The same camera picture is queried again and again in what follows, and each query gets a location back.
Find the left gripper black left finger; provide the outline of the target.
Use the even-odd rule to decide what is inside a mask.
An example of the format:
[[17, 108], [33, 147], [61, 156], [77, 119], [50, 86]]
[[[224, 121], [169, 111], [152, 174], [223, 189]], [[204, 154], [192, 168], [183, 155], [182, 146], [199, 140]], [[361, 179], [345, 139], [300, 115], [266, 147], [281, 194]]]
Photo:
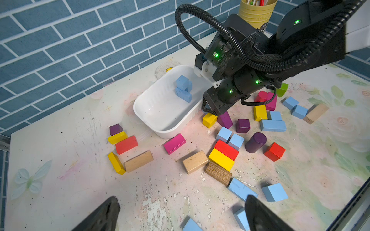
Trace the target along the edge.
[[118, 199], [111, 196], [72, 231], [115, 231], [119, 212]]

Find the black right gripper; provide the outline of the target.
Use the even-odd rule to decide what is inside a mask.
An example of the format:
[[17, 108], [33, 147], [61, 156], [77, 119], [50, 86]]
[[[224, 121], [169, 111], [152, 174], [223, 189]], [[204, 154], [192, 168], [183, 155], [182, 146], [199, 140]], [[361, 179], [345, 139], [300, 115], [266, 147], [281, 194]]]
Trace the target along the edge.
[[267, 88], [276, 92], [278, 80], [266, 72], [253, 69], [243, 60], [258, 63], [276, 62], [271, 40], [236, 14], [230, 15], [223, 27], [226, 34], [218, 32], [210, 46], [196, 56], [195, 67], [202, 77], [209, 77], [212, 87], [203, 94], [202, 110], [216, 116], [224, 114], [237, 101], [255, 106], [248, 98], [252, 93]]

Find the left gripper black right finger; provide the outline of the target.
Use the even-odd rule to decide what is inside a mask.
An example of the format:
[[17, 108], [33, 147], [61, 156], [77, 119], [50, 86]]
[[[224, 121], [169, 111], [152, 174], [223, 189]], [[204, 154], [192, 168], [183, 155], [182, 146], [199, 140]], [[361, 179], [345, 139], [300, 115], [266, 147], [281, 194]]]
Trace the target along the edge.
[[248, 195], [244, 208], [251, 231], [294, 231], [253, 195]]

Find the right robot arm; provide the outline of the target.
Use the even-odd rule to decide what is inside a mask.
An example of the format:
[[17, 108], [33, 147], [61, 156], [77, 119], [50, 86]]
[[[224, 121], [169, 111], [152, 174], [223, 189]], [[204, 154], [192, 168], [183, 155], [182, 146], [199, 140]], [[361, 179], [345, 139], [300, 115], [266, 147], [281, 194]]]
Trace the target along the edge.
[[[208, 48], [185, 29], [181, 20], [185, 13], [216, 30]], [[236, 14], [222, 23], [191, 4], [176, 9], [175, 21], [199, 52], [195, 69], [211, 79], [213, 85], [204, 92], [201, 108], [215, 116], [237, 102], [256, 106], [249, 101], [253, 93], [263, 88], [277, 93], [286, 79], [370, 45], [369, 1], [305, 1], [283, 17], [271, 37]]]

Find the light blue block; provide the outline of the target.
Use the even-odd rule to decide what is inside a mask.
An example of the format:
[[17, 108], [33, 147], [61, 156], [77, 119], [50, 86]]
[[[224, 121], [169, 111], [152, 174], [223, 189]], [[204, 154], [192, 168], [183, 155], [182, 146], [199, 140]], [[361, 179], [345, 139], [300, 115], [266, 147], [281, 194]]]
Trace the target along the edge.
[[193, 88], [192, 81], [186, 78], [185, 76], [181, 75], [176, 80], [175, 94], [182, 100], [190, 103], [192, 101], [191, 95], [192, 88]]

